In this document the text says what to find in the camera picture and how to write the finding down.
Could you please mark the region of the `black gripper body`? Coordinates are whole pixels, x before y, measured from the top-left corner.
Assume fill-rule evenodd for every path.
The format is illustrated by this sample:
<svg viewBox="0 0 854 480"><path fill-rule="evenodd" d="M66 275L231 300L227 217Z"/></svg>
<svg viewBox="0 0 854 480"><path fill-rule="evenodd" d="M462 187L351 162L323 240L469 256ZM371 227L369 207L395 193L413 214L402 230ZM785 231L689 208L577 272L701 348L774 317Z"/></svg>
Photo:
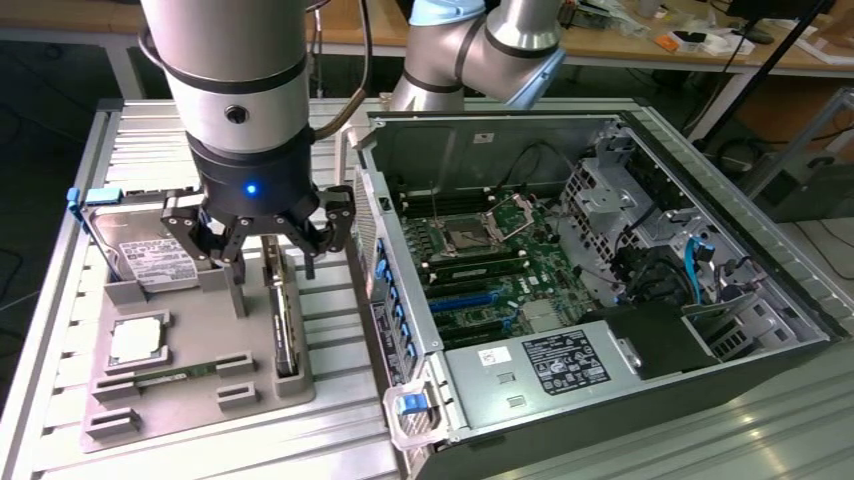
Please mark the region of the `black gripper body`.
<svg viewBox="0 0 854 480"><path fill-rule="evenodd" d="M225 152L187 137L206 195L221 222L282 215L302 223L319 208L311 179L314 130L305 127L279 147L259 153Z"/></svg>

